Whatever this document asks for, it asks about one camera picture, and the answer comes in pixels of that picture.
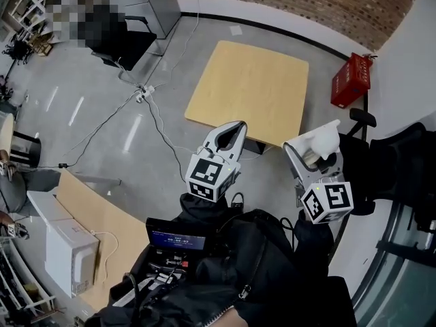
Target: zipper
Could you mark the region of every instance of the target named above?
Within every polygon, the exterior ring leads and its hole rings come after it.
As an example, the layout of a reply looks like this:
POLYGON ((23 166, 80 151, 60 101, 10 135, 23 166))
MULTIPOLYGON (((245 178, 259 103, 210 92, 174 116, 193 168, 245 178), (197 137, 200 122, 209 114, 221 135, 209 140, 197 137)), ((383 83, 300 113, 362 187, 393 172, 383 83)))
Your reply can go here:
POLYGON ((227 311, 229 311, 234 304, 238 301, 238 300, 245 300, 248 295, 251 292, 251 284, 253 283, 253 280, 255 279, 256 273, 258 272, 260 263, 262 262, 262 258, 264 257, 264 253, 265 253, 265 249, 266 249, 266 239, 264 239, 264 242, 262 243, 262 248, 259 252, 258 258, 256 259, 256 263, 255 263, 255 268, 253 271, 253 274, 248 282, 248 284, 246 284, 242 290, 242 292, 240 294, 238 294, 238 298, 234 299, 229 305, 227 305, 224 309, 222 309, 218 314, 214 315, 209 321, 207 321, 205 324, 203 324, 202 327, 209 327, 212 324, 214 324, 222 315, 224 315, 227 311))

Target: white box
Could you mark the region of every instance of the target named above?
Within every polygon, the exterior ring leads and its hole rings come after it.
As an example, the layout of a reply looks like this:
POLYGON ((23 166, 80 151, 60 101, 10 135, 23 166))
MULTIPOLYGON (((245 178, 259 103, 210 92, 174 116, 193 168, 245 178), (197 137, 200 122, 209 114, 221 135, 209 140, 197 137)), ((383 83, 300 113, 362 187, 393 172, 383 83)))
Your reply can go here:
POLYGON ((349 182, 312 183, 301 201, 314 224, 340 220, 354 208, 349 182))
POLYGON ((45 193, 43 191, 28 191, 27 197, 47 225, 51 221, 73 219, 73 217, 63 208, 61 203, 51 193, 45 193))
POLYGON ((93 285, 98 244, 75 219, 48 222, 46 272, 69 297, 93 285))

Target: white wall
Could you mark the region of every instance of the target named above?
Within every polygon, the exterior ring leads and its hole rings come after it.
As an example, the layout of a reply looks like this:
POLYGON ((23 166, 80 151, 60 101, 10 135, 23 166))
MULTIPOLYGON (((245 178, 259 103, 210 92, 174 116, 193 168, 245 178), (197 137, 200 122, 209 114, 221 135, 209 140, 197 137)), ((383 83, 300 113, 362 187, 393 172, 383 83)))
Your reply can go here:
POLYGON ((324 25, 307 18, 278 10, 273 7, 239 0, 177 0, 182 12, 200 12, 242 18, 253 22, 270 25, 272 27, 291 31, 311 40, 331 47, 336 51, 350 56, 352 52, 358 54, 371 53, 370 50, 348 37, 324 25))
POLYGON ((436 0, 416 0, 377 54, 369 91, 373 138, 436 110, 436 0))
POLYGON ((388 222, 392 201, 376 200, 372 215, 350 215, 341 242, 328 267, 330 276, 340 276, 347 283, 351 297, 371 265, 388 222))

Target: black jacket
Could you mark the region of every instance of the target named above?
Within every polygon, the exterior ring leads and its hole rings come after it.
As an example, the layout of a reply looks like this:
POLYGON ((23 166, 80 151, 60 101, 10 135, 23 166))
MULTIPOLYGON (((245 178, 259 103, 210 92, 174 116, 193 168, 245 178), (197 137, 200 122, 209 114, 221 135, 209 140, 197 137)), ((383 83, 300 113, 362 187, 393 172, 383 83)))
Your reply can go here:
MULTIPOLYGON (((327 278, 333 237, 328 225, 302 219, 292 247, 280 222, 262 210, 235 215, 225 198, 217 203, 181 196, 174 220, 221 228, 221 251, 202 258, 193 279, 142 290, 124 307, 113 307, 133 287, 129 279, 110 290, 109 304, 87 320, 94 326, 208 326, 230 307, 249 326, 355 326, 342 278, 327 278)), ((145 279, 147 247, 131 270, 145 279)))

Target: chair armrest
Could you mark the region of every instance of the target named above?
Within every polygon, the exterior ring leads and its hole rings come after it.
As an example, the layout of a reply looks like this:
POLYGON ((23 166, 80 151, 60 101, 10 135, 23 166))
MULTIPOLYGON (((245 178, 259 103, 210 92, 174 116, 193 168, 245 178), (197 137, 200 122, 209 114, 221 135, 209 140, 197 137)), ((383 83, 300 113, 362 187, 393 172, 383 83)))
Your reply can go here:
POLYGON ((362 109, 351 108, 349 110, 349 118, 353 121, 357 121, 358 123, 362 123, 363 125, 368 125, 371 127, 377 126, 375 117, 362 109))
POLYGON ((148 24, 147 19, 145 17, 137 17, 137 16, 126 16, 124 17, 125 20, 139 20, 140 22, 144 24, 148 24))
POLYGON ((101 59, 105 59, 105 60, 110 61, 110 62, 115 62, 114 59, 112 58, 112 56, 110 56, 109 54, 106 55, 104 53, 92 52, 91 55, 96 56, 96 57, 101 58, 101 59))

